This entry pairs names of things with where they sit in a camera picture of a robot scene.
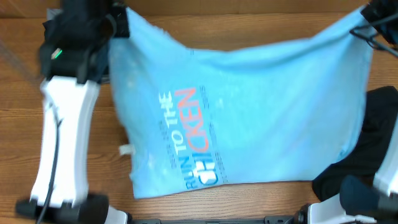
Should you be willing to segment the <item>light blue printed t-shirt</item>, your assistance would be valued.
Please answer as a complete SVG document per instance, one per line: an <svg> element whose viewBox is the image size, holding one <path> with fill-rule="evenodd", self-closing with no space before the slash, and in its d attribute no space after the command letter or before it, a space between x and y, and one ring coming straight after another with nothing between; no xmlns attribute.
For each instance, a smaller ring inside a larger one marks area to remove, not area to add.
<svg viewBox="0 0 398 224"><path fill-rule="evenodd" d="M317 35L191 49L127 10L109 53L135 198L223 184L313 180L355 147L373 50L354 11Z"/></svg>

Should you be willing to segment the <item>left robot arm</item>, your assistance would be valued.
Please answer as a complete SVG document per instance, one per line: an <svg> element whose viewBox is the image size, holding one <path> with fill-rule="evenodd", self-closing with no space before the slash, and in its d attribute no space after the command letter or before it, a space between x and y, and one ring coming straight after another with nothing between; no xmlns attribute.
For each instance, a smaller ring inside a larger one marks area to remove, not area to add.
<svg viewBox="0 0 398 224"><path fill-rule="evenodd" d="M89 191L88 141L113 38L129 37L122 1L62 1L39 48L44 125L39 169L16 213L36 223L131 223L107 196Z"/></svg>

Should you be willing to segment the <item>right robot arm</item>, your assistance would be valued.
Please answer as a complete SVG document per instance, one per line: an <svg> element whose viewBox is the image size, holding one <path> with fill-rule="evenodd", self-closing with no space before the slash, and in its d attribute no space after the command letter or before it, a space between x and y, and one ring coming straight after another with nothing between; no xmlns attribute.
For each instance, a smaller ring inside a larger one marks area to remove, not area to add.
<svg viewBox="0 0 398 224"><path fill-rule="evenodd" d="M351 30L372 48L397 55L397 1L376 0L361 11L368 24ZM289 223L397 223L397 120L383 135L376 156L361 135L354 152L317 177L320 203L305 205Z"/></svg>

